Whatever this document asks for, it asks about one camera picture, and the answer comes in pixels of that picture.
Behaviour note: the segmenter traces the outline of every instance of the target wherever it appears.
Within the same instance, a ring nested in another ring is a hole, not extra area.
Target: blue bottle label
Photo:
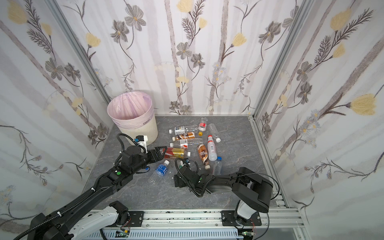
[[[160,164],[156,168],[156,171],[157,171],[157,174],[159,174],[160,176],[164,176],[167,173],[168,168],[166,166],[164,166],[163,164]]]

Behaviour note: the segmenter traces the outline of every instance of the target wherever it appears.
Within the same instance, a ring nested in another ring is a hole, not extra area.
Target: wall
[[[172,115],[253,113],[301,1],[58,3],[110,97]]]
[[[384,3],[314,2],[257,116],[313,240],[382,239]]]
[[[81,193],[112,121],[44,1],[0,6],[0,235],[12,239]]]

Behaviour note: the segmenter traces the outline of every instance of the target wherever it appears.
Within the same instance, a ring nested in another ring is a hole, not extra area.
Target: white trash can
[[[156,140],[156,119],[152,99],[148,94],[141,91],[123,93],[112,99],[108,104],[107,113],[120,131],[131,138],[147,135],[147,145]]]

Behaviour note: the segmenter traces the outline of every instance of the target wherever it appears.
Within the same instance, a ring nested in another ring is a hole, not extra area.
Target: marble-pattern floor
[[[197,124],[199,117],[190,116],[156,116],[159,135],[154,143],[148,145],[148,149],[156,146],[169,146],[172,142],[172,134],[169,129],[176,126]],[[208,123],[214,123],[219,131],[222,141],[216,143],[218,156],[222,157],[222,174],[236,172],[239,167],[247,167],[254,172],[266,173],[256,139],[250,122],[246,116],[214,116],[208,117]],[[88,179],[85,189],[89,189],[96,177],[109,170],[121,146],[116,139],[120,130],[114,126],[106,140],[98,161]],[[208,131],[204,132],[203,143],[207,144]],[[204,172],[203,164],[198,156],[197,149],[190,147],[190,160],[199,164],[199,172]],[[185,188],[175,188],[172,177],[176,173],[174,162],[159,186],[150,186],[148,178],[156,168],[151,165],[151,170],[146,174],[135,174],[133,180],[123,189],[102,201],[96,209],[102,209],[113,201],[120,201],[130,209],[183,209],[183,208],[234,208],[239,198],[233,193],[205,193],[203,198],[196,197]]]

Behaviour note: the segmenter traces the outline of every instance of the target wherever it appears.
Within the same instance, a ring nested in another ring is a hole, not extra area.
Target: black mounting plate
[[[223,222],[223,227],[228,227],[228,226],[240,226],[237,224],[236,219],[234,217],[235,211],[221,211],[221,220]],[[255,226],[261,226],[262,221],[260,219],[259,212],[255,212],[251,219],[247,220],[247,223],[245,226],[252,226],[252,222]]]

